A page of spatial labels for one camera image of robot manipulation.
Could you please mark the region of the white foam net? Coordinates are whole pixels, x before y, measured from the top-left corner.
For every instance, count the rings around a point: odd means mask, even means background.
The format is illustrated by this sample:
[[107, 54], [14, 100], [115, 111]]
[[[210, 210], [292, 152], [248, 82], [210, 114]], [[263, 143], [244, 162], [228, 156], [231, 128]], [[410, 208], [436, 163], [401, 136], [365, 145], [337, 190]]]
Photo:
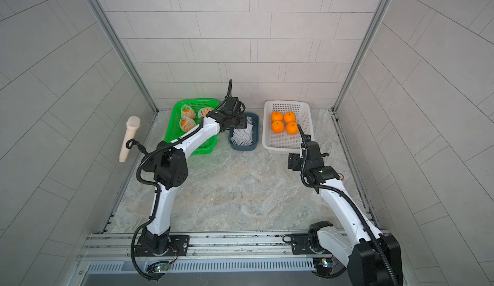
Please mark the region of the white foam net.
[[247, 129], [251, 129], [253, 127], [252, 118], [250, 116], [246, 117], [246, 127], [247, 127]]
[[241, 147], [247, 147], [253, 143], [253, 132], [251, 129], [234, 129], [231, 136], [232, 144]]

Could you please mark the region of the netted orange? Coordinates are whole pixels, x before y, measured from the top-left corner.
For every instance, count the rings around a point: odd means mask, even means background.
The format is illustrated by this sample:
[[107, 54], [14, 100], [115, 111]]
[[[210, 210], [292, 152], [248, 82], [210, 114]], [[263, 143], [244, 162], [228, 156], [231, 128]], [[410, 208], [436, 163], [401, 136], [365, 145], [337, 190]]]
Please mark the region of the netted orange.
[[191, 106], [184, 104], [181, 106], [181, 116], [186, 116], [194, 120], [196, 118], [196, 112]]
[[296, 122], [296, 115], [293, 112], [286, 112], [283, 116], [283, 120], [285, 123]]
[[198, 112], [197, 112], [197, 115], [198, 115], [198, 118], [201, 119], [201, 118], [205, 118], [207, 116], [207, 114], [211, 111], [213, 111], [214, 108], [212, 107], [203, 107], [201, 108]]
[[299, 133], [298, 125], [294, 121], [288, 122], [286, 124], [286, 132], [289, 135], [296, 135], [296, 134], [298, 134]]
[[180, 124], [180, 129], [184, 133], [187, 133], [188, 131], [192, 130], [197, 125], [195, 120], [188, 118], [186, 116], [181, 117], [179, 124]]
[[280, 133], [284, 132], [284, 130], [285, 130], [284, 122], [280, 121], [280, 120], [273, 121], [271, 124], [271, 130], [275, 134], [280, 134]]

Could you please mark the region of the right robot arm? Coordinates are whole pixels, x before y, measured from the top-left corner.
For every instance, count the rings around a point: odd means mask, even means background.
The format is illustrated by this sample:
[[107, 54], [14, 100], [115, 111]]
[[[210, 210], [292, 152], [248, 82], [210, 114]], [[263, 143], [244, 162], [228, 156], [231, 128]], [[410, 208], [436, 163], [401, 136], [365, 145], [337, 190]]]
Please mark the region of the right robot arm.
[[311, 225], [310, 246], [316, 253], [329, 251], [342, 269], [332, 273], [326, 262], [316, 275], [332, 279], [347, 273], [353, 285], [402, 285], [401, 247], [393, 235], [385, 235], [347, 193], [340, 174], [325, 166], [319, 144], [305, 135], [301, 126], [301, 151], [290, 153], [288, 168], [299, 172], [302, 184], [314, 189], [333, 210], [345, 234], [341, 235], [328, 222]]

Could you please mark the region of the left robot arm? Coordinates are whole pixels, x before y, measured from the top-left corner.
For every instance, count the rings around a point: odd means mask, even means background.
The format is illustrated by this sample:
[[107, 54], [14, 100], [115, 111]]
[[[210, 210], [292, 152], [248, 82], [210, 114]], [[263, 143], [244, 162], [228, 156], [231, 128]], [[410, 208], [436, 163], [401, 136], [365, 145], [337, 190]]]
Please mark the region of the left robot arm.
[[161, 256], [171, 248], [171, 210], [178, 188], [189, 174], [187, 159], [204, 142], [221, 132], [247, 128], [246, 109], [232, 95], [233, 81], [228, 83], [225, 99], [208, 112], [200, 123], [171, 143], [160, 142], [156, 150], [147, 152], [137, 140], [123, 144], [127, 149], [138, 147], [144, 157], [136, 171], [139, 183], [155, 187], [153, 210], [149, 220], [139, 226], [131, 241], [131, 255]]

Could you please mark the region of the dark blue plastic tub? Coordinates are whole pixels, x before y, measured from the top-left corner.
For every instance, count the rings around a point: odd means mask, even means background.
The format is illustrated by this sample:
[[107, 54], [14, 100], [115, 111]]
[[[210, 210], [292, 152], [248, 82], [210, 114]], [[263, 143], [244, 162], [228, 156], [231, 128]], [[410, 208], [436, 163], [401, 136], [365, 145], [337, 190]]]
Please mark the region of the dark blue plastic tub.
[[259, 116], [252, 112], [246, 113], [245, 129], [233, 129], [229, 133], [228, 142], [237, 151], [253, 151], [259, 141]]

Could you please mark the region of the white plastic basket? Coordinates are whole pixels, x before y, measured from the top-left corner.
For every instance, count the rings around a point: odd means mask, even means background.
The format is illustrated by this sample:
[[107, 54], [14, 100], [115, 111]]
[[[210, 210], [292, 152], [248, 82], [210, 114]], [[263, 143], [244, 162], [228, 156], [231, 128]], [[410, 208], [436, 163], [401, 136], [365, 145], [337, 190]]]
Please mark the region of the white plastic basket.
[[302, 139], [300, 134], [290, 135], [286, 131], [274, 133], [271, 129], [271, 114], [275, 111], [285, 114], [292, 112], [305, 135], [310, 135], [315, 141], [313, 122], [311, 118], [310, 106], [304, 102], [268, 100], [264, 104], [264, 119], [262, 120], [262, 145], [272, 154], [289, 154], [300, 152]]

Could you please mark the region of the right green circuit board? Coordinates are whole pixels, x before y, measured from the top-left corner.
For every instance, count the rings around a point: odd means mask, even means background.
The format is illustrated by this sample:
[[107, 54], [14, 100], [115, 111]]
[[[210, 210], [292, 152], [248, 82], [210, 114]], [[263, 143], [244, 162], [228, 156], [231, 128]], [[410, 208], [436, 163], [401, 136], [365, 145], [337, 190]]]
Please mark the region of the right green circuit board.
[[336, 267], [332, 258], [313, 258], [313, 265], [315, 273], [322, 276], [332, 275], [334, 268]]

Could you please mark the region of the green circuit board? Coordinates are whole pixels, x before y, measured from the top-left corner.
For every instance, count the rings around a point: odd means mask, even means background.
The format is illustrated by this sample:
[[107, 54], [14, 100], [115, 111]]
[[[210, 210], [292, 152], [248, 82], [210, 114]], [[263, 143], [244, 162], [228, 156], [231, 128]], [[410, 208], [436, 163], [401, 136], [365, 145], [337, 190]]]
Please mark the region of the green circuit board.
[[147, 273], [148, 274], [165, 274], [171, 267], [171, 263], [167, 260], [155, 262], [153, 264], [148, 265]]
[[315, 273], [322, 276], [332, 275], [334, 268], [336, 267], [332, 258], [313, 258], [313, 265]]

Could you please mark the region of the left green circuit board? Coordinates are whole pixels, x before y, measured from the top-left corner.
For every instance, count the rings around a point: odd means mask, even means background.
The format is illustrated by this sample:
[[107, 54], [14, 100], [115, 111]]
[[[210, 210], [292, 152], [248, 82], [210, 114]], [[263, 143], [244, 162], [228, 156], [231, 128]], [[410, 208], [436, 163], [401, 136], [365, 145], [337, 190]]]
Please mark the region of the left green circuit board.
[[155, 262], [153, 264], [148, 265], [147, 273], [148, 274], [165, 274], [171, 267], [171, 263], [167, 260]]

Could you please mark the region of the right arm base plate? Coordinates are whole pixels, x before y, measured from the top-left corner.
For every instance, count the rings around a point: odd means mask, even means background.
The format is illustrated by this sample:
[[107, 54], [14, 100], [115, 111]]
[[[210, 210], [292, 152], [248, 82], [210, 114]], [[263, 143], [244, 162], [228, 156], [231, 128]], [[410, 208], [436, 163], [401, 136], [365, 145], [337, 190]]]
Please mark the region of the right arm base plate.
[[316, 255], [324, 252], [313, 233], [293, 233], [288, 237], [294, 255]]

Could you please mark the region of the aluminium rail frame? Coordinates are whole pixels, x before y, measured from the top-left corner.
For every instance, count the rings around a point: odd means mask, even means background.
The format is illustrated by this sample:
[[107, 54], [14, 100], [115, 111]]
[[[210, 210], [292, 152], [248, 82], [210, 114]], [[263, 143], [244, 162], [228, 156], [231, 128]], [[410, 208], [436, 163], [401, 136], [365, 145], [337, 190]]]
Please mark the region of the aluminium rail frame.
[[[141, 282], [158, 280], [160, 283], [168, 282], [171, 274], [177, 273], [305, 271], [317, 276], [313, 258], [332, 258], [336, 264], [333, 273], [339, 272], [342, 264], [329, 251], [316, 255], [292, 253], [288, 235], [308, 233], [310, 228], [307, 231], [169, 233], [190, 237], [185, 256], [132, 256], [132, 234], [90, 235], [76, 257], [66, 284], [82, 285], [92, 274], [133, 274]], [[148, 265], [164, 260], [172, 264], [165, 274], [147, 273]]]

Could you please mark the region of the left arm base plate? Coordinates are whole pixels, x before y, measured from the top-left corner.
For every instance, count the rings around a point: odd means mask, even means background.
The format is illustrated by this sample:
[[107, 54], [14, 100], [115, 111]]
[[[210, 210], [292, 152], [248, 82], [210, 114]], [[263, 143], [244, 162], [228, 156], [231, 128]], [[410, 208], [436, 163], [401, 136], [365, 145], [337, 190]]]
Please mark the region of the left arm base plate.
[[140, 237], [134, 246], [135, 256], [185, 256], [189, 247], [188, 235], [169, 235], [165, 238]]

